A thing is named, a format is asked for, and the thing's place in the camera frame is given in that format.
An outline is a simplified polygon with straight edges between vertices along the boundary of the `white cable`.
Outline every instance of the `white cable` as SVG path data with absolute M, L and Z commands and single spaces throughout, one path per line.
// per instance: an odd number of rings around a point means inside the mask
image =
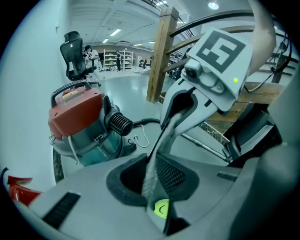
M 144 136 L 145 136 L 145 138 L 146 138 L 146 140 L 147 140 L 147 145 L 146 145 L 146 146 L 140 145 L 140 144 L 138 143 L 138 141 L 137 141 L 137 139 L 138 139 L 138 136 L 137 136 L 137 135 L 134 135 L 133 139 L 135 140 L 136 144 L 139 145 L 141 148 L 147 148 L 147 147 L 149 146 L 149 140 L 148 140 L 148 138 L 147 138 L 147 136 L 146 136 L 146 134 L 145 134 L 144 126 L 143 126 L 142 124 L 140 124 L 139 126 L 142 127 L 142 131 L 143 131 Z
M 72 149 L 72 152 L 73 152 L 73 154 L 74 154 L 74 157 L 75 157 L 75 159 L 76 159 L 76 164 L 78 164 L 79 163 L 79 159 L 78 159 L 78 156 L 77 156 L 77 154 L 76 154 L 76 152 L 75 152 L 75 148 L 74 148 L 74 146 L 73 146 L 73 143 L 72 143 L 72 138 L 71 138 L 71 136 L 69 135 L 68 137 L 68 140 L 69 140 L 69 144 L 70 144 L 70 147 L 71 147 L 71 149 Z

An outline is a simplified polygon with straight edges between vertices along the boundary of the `gray floor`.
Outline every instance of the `gray floor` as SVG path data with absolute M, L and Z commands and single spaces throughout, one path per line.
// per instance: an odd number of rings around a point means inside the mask
M 120 111 L 124 116 L 132 121 L 138 121 L 144 118 L 157 118 L 160 119 L 160 111 L 162 104 L 152 104 L 146 101 L 147 87 L 149 76 L 125 76 L 115 77 L 112 79 L 105 79 L 101 81 L 102 92 L 109 96 L 114 104 L 119 106 Z M 163 86 L 163 91 L 167 91 L 175 81 L 172 78 L 166 78 Z M 149 139 L 149 147 L 141 148 L 137 146 L 135 153 L 148 153 L 156 138 L 160 134 L 160 126 L 156 123 L 150 123 L 144 126 L 146 136 Z M 221 152 L 223 146 L 216 141 L 213 137 L 208 135 L 199 127 L 195 127 L 187 132 L 192 137 L 200 140 L 204 144 L 213 148 L 214 150 Z M 146 144 L 146 140 L 143 137 L 143 130 L 141 127 L 133 129 L 133 131 L 127 136 L 133 139 L 133 136 L 139 137 L 139 143 L 141 145 Z M 189 140 L 183 137 L 177 137 L 175 140 L 171 154 L 178 157 L 187 158 L 194 161 L 200 161 L 204 163 L 210 163 L 215 165 L 227 165 L 226 162 L 208 152 L 207 150 L 196 146 Z M 82 165 L 76 165 L 75 161 L 69 157 L 62 157 L 62 167 L 64 175 L 68 176 L 72 172 L 82 168 Z

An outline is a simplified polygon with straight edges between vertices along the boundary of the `wooden post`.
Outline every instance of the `wooden post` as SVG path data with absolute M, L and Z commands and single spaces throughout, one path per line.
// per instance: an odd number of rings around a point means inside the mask
M 167 50 L 173 45 L 170 33 L 176 29 L 179 12 L 174 7 L 163 8 L 155 39 L 153 59 L 149 76 L 147 101 L 157 102 L 163 88 L 165 72 L 168 66 L 169 55 Z

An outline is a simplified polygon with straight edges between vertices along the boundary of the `ceiling light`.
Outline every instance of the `ceiling light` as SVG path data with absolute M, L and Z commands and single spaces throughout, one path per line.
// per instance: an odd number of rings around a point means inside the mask
M 114 31 L 112 34 L 111 34 L 111 36 L 114 36 L 114 35 L 116 35 L 118 32 L 120 32 L 122 29 L 117 29 L 116 31 Z
M 215 2 L 210 2 L 208 4 L 209 8 L 211 8 L 212 10 L 218 10 L 219 9 L 219 5 Z

